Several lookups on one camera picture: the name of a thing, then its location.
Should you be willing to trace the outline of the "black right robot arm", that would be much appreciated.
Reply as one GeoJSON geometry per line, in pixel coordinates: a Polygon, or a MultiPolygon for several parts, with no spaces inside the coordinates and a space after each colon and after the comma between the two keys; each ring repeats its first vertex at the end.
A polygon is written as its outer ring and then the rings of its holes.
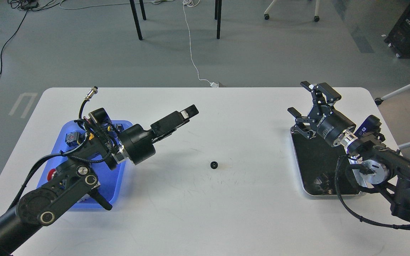
{"type": "Polygon", "coordinates": [[[334,107],[342,96],[327,83],[312,84],[302,81],[301,86],[311,93],[312,109],[303,116],[294,107],[288,108],[295,124],[291,133],[299,133],[307,139],[321,137],[329,147],[342,146],[345,155],[337,159],[335,167],[335,192],[343,207],[360,222],[392,229],[410,230],[410,159],[400,155],[384,144],[385,137],[380,132],[381,122],[369,115],[363,124],[356,125],[334,107]],[[407,225],[388,225],[369,220],[352,211],[344,202],[340,190],[339,172],[343,160],[353,160],[345,169],[347,178],[354,170],[368,181],[372,188],[351,182],[353,188],[365,193],[379,193],[390,204],[394,217],[408,222],[407,225]]]}

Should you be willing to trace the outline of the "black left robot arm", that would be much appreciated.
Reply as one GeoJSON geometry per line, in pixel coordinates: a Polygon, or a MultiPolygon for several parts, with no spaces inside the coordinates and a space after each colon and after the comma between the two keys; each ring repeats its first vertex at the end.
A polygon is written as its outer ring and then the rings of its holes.
{"type": "Polygon", "coordinates": [[[101,207],[111,210],[112,205],[98,191],[98,175],[92,165],[104,162],[114,170],[127,160],[139,164],[155,154],[154,144],[170,136],[199,113],[195,105],[174,111],[144,130],[139,124],[119,131],[104,108],[83,117],[87,102],[97,94],[92,87],[79,110],[75,123],[85,131],[84,140],[74,149],[49,154],[39,159],[29,171],[21,189],[10,207],[0,217],[0,256],[10,256],[42,227],[53,224],[79,199],[88,195],[101,207]],[[65,157],[55,167],[52,177],[39,188],[23,193],[26,185],[47,160],[65,157]]]}

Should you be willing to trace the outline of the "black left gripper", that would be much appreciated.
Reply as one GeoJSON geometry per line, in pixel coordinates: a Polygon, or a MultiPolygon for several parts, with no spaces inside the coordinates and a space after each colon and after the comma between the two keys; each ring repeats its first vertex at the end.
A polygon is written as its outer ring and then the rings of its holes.
{"type": "Polygon", "coordinates": [[[150,130],[144,130],[140,124],[132,125],[123,130],[119,133],[119,141],[124,147],[127,158],[135,165],[150,158],[155,154],[154,143],[170,136],[198,114],[196,106],[191,105],[182,111],[174,111],[151,124],[150,130]]]}

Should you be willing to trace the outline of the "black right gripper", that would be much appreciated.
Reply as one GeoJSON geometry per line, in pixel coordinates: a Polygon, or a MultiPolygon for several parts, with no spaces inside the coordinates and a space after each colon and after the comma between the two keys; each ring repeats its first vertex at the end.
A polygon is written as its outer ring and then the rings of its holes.
{"type": "Polygon", "coordinates": [[[295,118],[293,133],[299,133],[307,139],[319,136],[327,145],[337,147],[346,133],[355,131],[356,125],[339,111],[334,111],[335,102],[342,96],[326,82],[311,84],[301,81],[301,86],[312,95],[313,106],[309,116],[303,116],[294,107],[287,111],[295,118]]]}

